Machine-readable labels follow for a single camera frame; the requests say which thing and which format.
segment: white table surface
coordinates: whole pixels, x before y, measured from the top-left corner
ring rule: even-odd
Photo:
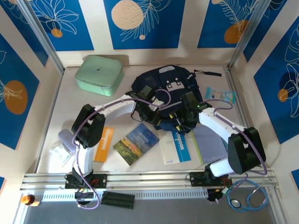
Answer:
[[[58,133],[62,129],[71,130],[78,113],[85,104],[90,104],[92,106],[102,105],[118,99],[125,92],[131,90],[131,84],[133,83],[136,76],[157,68],[159,66],[129,66],[124,67],[125,76],[117,89],[116,93],[111,97],[102,96],[96,93],[81,90],[75,80],[75,74],[77,68],[67,68],[64,73],[64,77],[61,83],[59,94],[56,100],[52,118],[50,121],[50,126],[48,133],[46,135],[45,143],[42,149],[41,159],[38,165],[38,173],[69,173],[71,172],[73,163],[75,161],[75,156],[73,155],[71,159],[61,167],[55,157],[50,153],[50,146],[59,140]],[[213,66],[213,67],[202,67],[186,65],[183,66],[189,71],[204,70],[213,71],[222,74],[222,77],[207,76],[203,73],[197,73],[197,82],[199,89],[204,98],[206,93],[206,88],[208,86],[213,87],[218,90],[229,90],[229,86],[224,74],[223,67]],[[224,105],[222,102],[212,102],[214,107]],[[235,123],[240,123],[237,111],[233,108],[230,111],[220,112],[228,119]],[[108,158],[106,163],[93,162],[93,169],[97,171],[109,171],[109,172],[125,172],[125,171],[172,171],[172,170],[190,170],[190,169],[201,169],[204,166],[200,164],[198,154],[196,152],[193,140],[190,133],[187,134],[186,142],[189,148],[189,153],[191,156],[191,161],[182,162],[179,164],[165,165],[160,143],[157,143],[151,150],[149,150],[143,157],[141,157],[136,163],[131,167],[123,160],[123,158],[113,149],[113,145],[118,142],[122,137],[133,130],[139,122],[131,119],[130,114],[125,114],[118,117],[106,124],[108,127],[114,128],[114,134],[112,137]],[[157,136],[157,131],[150,125],[144,122],[144,124],[153,131]]]

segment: white wall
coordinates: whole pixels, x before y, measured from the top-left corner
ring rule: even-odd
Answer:
[[[0,176],[7,180],[0,195],[0,223],[7,224],[14,219],[24,174],[34,166],[61,75],[50,60],[43,67],[1,7],[0,21],[0,33],[40,81],[17,150],[0,144]]]
[[[234,48],[197,49],[210,0],[186,0],[178,49],[114,50],[103,0],[79,0],[94,51],[60,51],[65,67],[80,66],[90,54],[109,55],[124,65],[227,64]]]
[[[288,0],[250,61],[247,63],[242,55],[233,68],[233,76],[242,87],[239,93],[244,96],[253,125],[259,130],[267,163],[277,176],[286,215],[292,224],[298,223],[299,218],[299,192],[291,175],[291,171],[299,168],[299,136],[279,144],[253,76],[298,16],[298,0]]]

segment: mint green lunch box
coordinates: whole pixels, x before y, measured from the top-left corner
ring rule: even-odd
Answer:
[[[80,89],[112,96],[124,76],[120,61],[90,55],[78,69],[75,78]]]

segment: gray floor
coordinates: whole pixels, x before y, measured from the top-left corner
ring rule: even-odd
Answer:
[[[252,189],[238,189],[232,194],[245,205]],[[253,202],[263,201],[256,194]],[[271,224],[275,223],[271,207],[257,212],[236,212],[227,199],[210,204],[206,199],[135,200],[134,209],[101,205],[95,210],[83,210],[75,202],[44,202],[29,207],[26,224]]]

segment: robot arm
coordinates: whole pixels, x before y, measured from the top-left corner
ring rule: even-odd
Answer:
[[[82,108],[72,127],[73,132],[76,132],[82,122],[93,112],[100,108],[107,107],[107,109],[94,115],[91,124],[87,122],[76,137],[76,140],[80,143],[80,148],[78,149],[80,150],[78,158],[79,167],[84,177],[92,174],[93,150],[101,139],[105,122],[109,122],[125,113],[131,113],[136,110],[143,120],[154,125],[160,123],[161,119],[156,108],[150,107],[144,102],[135,101],[136,99],[142,99],[149,102],[154,95],[155,91],[149,87],[145,87],[139,93],[128,92],[120,99],[111,103],[96,106],[95,108],[90,105],[85,105]],[[183,129],[184,126],[188,126],[190,122],[196,121],[211,128],[228,143],[228,157],[206,166],[205,173],[208,179],[215,179],[234,172],[242,174],[260,164],[252,148],[242,135],[235,130],[236,127],[249,137],[262,156],[263,161],[266,160],[258,131],[255,128],[251,127],[246,129],[234,124],[222,115],[217,114],[217,116],[215,116],[214,108],[206,102],[198,102],[192,92],[184,94],[181,100],[183,107],[170,114],[171,117],[175,117],[178,120],[178,130]],[[73,168],[73,174],[83,183],[83,180],[78,174],[77,166]]]

